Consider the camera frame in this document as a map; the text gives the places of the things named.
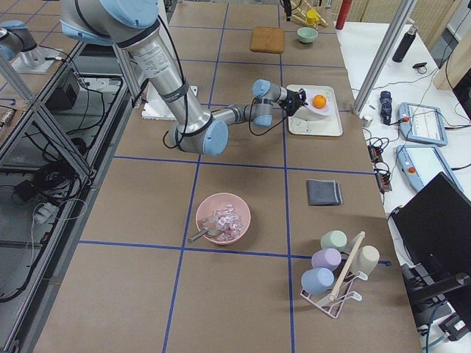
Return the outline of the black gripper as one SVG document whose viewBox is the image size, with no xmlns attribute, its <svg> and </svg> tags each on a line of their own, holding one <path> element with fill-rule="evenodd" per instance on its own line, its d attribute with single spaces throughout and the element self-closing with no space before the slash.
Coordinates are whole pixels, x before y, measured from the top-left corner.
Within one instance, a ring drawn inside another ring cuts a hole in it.
<svg viewBox="0 0 471 353">
<path fill-rule="evenodd" d="M 286 91 L 286 97 L 282 100 L 282 109 L 287 115 L 293 115 L 301 107 L 301 95 L 292 90 Z"/>
</svg>

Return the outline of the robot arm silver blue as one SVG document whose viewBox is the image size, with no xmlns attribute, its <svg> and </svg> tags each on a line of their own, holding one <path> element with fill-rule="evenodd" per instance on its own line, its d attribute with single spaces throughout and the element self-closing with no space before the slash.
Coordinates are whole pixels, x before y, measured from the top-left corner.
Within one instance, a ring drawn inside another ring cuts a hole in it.
<svg viewBox="0 0 471 353">
<path fill-rule="evenodd" d="M 44 55 L 23 21 L 1 22 L 1 56 L 11 61 L 20 55 L 24 65 L 33 68 L 44 63 Z"/>
<path fill-rule="evenodd" d="M 287 116 L 305 106 L 304 90 L 292 91 L 259 79 L 248 105 L 232 105 L 211 112 L 191 91 L 173 45 L 160 36 L 163 19 L 157 1 L 61 1 L 63 33 L 75 40 L 117 46 L 128 52 L 169 108 L 176 123 L 163 137 L 169 149 L 219 155 L 227 145 L 229 127 L 249 123 L 270 127 L 278 104 Z"/>
</svg>

